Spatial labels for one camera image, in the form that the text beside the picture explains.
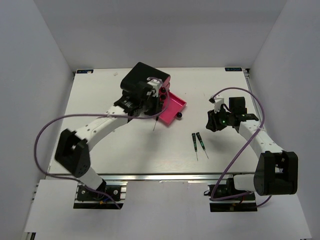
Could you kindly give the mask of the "small green precision screwdriver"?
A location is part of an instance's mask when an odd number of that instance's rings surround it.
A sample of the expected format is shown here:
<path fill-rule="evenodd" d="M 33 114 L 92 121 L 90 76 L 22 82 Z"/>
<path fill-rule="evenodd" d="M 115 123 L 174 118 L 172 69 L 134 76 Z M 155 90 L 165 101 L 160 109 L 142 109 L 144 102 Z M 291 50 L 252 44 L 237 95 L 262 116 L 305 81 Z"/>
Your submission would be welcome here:
<path fill-rule="evenodd" d="M 152 131 L 155 131 L 155 128 L 156 128 L 156 125 L 157 125 L 158 120 L 159 120 L 159 116 L 157 116 L 157 117 L 155 118 L 155 123 L 154 123 L 154 126 L 153 126 Z"/>

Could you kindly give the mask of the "black drawer cabinet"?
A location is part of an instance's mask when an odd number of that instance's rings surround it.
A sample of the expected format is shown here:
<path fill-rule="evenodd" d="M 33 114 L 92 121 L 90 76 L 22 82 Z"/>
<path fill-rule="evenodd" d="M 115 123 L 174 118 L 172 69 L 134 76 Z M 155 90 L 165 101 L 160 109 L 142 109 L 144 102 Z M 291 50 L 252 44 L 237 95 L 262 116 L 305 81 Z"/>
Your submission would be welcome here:
<path fill-rule="evenodd" d="M 160 79 L 161 74 L 168 73 L 138 62 L 121 81 L 120 88 L 122 89 L 122 94 L 146 100 L 148 98 L 147 91 L 152 89 L 152 86 L 147 84 L 147 78 L 155 77 Z"/>

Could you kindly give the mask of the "pink bottom drawer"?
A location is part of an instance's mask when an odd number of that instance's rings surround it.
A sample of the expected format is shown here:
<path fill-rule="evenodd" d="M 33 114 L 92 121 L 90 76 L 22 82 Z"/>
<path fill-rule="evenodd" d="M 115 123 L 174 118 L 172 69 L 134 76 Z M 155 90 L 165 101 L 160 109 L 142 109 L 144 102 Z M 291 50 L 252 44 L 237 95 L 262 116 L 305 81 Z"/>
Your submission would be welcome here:
<path fill-rule="evenodd" d="M 168 98 L 163 102 L 163 110 L 165 110 L 160 116 L 161 123 L 169 126 L 174 120 L 182 118 L 182 110 L 186 107 L 187 102 L 172 92 L 168 92 L 169 105 L 167 107 Z"/>

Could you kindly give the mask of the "pink drawer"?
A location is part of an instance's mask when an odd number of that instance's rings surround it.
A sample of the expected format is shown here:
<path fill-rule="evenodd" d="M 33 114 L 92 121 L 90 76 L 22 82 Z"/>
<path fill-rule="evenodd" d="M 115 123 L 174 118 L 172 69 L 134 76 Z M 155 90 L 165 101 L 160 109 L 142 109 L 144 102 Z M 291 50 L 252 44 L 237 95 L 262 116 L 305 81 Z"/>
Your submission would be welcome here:
<path fill-rule="evenodd" d="M 159 100 L 161 102 L 166 101 L 169 98 L 169 96 L 170 96 L 169 91 L 167 91 L 167 90 L 160 90 L 159 91 Z"/>
<path fill-rule="evenodd" d="M 171 81 L 171 76 L 169 74 L 161 74 L 160 77 L 161 79 L 161 87 L 165 88 L 166 90 L 170 89 L 170 81 Z"/>
<path fill-rule="evenodd" d="M 160 116 L 161 123 L 169 126 L 174 120 L 182 118 L 182 110 L 186 107 L 187 102 L 172 92 L 168 92 L 169 105 L 167 107 L 168 98 L 163 102 L 163 110 L 165 110 Z"/>

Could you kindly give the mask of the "pink top drawer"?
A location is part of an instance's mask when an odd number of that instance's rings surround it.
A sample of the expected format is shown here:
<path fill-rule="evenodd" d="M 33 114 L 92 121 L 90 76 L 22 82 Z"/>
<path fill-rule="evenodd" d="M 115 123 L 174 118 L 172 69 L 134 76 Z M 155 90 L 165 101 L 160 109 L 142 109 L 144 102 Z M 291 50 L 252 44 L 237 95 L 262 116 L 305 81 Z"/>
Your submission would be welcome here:
<path fill-rule="evenodd" d="M 166 90 L 170 89 L 170 81 L 171 81 L 171 76 L 169 74 L 161 74 L 160 77 L 161 79 L 161 87 L 165 88 Z"/>

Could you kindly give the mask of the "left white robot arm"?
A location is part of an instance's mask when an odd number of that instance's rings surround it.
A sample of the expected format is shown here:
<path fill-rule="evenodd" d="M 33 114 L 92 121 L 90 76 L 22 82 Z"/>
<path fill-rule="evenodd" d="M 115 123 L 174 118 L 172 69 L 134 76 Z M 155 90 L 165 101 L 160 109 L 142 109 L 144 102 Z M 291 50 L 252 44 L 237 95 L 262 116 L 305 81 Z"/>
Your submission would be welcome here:
<path fill-rule="evenodd" d="M 132 119 L 145 119 L 159 114 L 163 103 L 160 89 L 163 81 L 149 77 L 132 91 L 123 91 L 119 100 L 87 125 L 74 131 L 65 129 L 59 136 L 54 159 L 76 180 L 88 187 L 88 193 L 99 200 L 105 196 L 106 182 L 91 167 L 90 151 L 104 137 Z"/>

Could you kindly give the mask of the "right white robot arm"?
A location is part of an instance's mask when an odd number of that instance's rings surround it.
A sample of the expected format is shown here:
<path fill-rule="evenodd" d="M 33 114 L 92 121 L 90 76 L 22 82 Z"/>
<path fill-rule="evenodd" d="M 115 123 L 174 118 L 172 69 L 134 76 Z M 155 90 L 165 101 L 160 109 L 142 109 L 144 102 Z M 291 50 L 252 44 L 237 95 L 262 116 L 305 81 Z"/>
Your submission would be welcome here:
<path fill-rule="evenodd" d="M 261 129 L 261 122 L 248 113 L 244 97 L 229 98 L 229 106 L 220 96 L 209 100 L 214 109 L 208 114 L 206 128 L 217 132 L 232 127 L 250 141 L 258 162 L 253 174 L 236 174 L 227 179 L 226 195 L 236 200 L 246 192 L 260 196 L 294 195 L 298 190 L 298 156 L 285 151 Z"/>

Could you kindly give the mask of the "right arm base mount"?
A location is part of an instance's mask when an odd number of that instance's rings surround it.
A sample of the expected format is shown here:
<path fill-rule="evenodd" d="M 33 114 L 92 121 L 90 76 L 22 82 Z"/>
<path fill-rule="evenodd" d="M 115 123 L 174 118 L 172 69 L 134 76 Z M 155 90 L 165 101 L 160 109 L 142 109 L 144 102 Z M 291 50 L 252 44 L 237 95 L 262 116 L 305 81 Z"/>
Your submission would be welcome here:
<path fill-rule="evenodd" d="M 244 195 L 246 193 L 244 190 L 236 190 L 232 177 L 222 179 L 214 192 L 214 199 L 223 198 L 223 200 L 211 199 L 217 179 L 209 179 L 205 183 L 207 187 L 203 195 L 209 198 L 209 210 L 211 213 L 249 213 L 258 211 L 255 194 Z"/>

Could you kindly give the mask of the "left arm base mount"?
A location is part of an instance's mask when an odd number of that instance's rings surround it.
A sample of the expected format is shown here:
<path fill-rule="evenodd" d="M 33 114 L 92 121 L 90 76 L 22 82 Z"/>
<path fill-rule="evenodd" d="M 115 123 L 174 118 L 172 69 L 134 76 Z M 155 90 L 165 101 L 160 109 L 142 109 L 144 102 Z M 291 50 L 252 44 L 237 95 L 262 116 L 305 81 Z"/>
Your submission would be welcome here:
<path fill-rule="evenodd" d="M 73 208 L 82 210 L 120 210 L 126 198 L 127 184 L 108 182 L 105 193 L 116 202 L 116 204 L 106 195 L 89 191 L 79 184 L 76 189 Z"/>

